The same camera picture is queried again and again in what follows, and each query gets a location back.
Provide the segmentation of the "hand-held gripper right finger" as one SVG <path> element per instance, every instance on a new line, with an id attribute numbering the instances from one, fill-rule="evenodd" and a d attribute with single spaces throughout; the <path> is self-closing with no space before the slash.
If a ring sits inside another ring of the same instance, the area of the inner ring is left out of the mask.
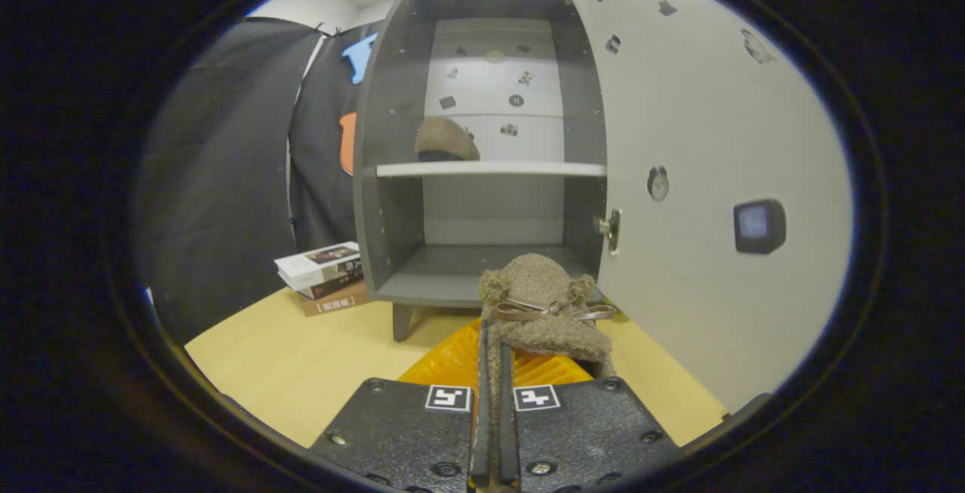
<path id="1" fill-rule="evenodd" d="M 498 479 L 517 491 L 592 491 L 679 454 L 665 428 L 620 377 L 513 386 L 503 348 Z"/>

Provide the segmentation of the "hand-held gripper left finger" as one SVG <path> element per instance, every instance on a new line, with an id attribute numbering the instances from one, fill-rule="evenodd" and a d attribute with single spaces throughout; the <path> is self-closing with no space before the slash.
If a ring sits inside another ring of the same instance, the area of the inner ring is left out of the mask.
<path id="1" fill-rule="evenodd" d="M 489 483 L 485 338 L 475 320 L 400 379 L 369 378 L 323 429 L 311 453 L 365 482 L 404 492 L 473 492 Z"/>

